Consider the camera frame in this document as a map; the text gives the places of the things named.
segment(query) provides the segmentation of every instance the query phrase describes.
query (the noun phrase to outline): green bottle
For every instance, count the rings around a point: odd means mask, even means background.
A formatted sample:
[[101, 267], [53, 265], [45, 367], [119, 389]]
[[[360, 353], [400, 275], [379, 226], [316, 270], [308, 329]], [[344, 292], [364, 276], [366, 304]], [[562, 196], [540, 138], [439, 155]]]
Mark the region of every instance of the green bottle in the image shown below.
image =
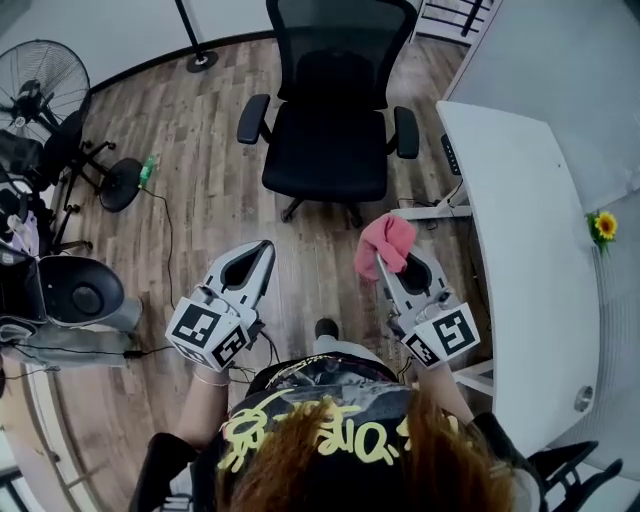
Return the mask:
[[140, 171], [140, 183], [138, 184], [138, 188], [143, 188], [147, 185], [147, 181], [149, 181], [149, 177], [151, 176], [151, 171], [153, 171], [154, 158], [151, 155], [147, 158], [147, 161], [142, 166], [142, 170]]

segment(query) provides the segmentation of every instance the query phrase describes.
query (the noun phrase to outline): brown hair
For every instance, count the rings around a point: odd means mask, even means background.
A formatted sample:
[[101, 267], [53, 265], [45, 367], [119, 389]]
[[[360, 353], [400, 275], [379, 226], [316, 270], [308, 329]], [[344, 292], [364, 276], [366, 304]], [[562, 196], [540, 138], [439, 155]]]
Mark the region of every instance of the brown hair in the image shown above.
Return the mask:
[[[305, 472], [317, 453], [317, 431], [326, 409], [324, 402], [296, 409], [267, 434], [238, 481], [230, 482], [230, 472], [220, 471], [217, 510], [304, 511], [309, 498]], [[462, 424], [452, 428], [427, 392], [412, 392], [407, 417], [411, 449], [402, 454], [405, 489], [398, 491], [407, 494], [412, 510], [512, 509], [511, 476], [492, 473], [496, 461], [479, 432]]]

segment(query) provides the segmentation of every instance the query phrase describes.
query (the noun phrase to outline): pink cloth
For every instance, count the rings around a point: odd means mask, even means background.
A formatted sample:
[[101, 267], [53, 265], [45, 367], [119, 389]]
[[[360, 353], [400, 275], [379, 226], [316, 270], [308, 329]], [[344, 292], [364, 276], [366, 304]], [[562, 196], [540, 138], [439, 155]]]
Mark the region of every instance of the pink cloth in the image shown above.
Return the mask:
[[407, 267], [407, 255], [415, 241], [416, 229], [409, 222], [385, 213], [360, 235], [354, 258], [356, 272], [369, 281], [377, 281], [376, 252], [391, 272], [402, 272]]

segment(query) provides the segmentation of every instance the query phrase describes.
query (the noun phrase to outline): sunflower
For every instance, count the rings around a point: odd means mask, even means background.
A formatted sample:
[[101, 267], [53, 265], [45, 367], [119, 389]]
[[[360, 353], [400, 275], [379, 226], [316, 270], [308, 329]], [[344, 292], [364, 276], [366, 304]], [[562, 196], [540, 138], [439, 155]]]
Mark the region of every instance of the sunflower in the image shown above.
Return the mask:
[[606, 240], [613, 240], [618, 231], [618, 221], [609, 212], [602, 212], [596, 217], [596, 228], [600, 236]]

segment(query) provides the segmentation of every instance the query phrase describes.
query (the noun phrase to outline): bracelet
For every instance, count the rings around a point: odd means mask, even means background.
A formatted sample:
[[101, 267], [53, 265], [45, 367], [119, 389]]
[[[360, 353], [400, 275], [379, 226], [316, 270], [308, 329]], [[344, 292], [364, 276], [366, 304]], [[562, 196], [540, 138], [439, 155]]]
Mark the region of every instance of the bracelet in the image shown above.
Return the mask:
[[208, 386], [213, 386], [214, 388], [226, 388], [229, 383], [231, 382], [230, 380], [227, 380], [227, 382], [224, 383], [215, 383], [215, 382], [209, 382], [208, 380], [204, 380], [202, 377], [200, 377], [200, 375], [198, 375], [195, 371], [193, 372], [193, 376], [198, 379], [200, 382], [204, 382], [205, 384], [207, 384]]

